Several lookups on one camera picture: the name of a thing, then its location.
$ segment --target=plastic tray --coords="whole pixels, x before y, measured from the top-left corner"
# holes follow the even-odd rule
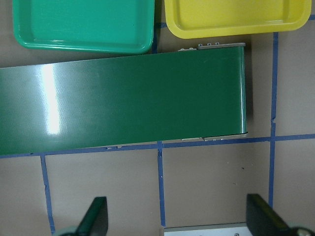
[[[295,30],[311,0],[166,0],[166,22],[180,38]]]
[[[24,47],[141,54],[153,40],[154,0],[13,0]]]

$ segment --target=yellow tray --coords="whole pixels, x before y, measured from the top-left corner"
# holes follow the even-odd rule
[[[166,22],[180,38],[296,30],[312,0],[166,0]]]

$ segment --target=green tray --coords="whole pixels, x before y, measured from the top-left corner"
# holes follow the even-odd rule
[[[3,68],[0,85],[0,154],[247,132],[243,46]]]
[[[153,40],[154,0],[13,0],[24,47],[142,54]]]

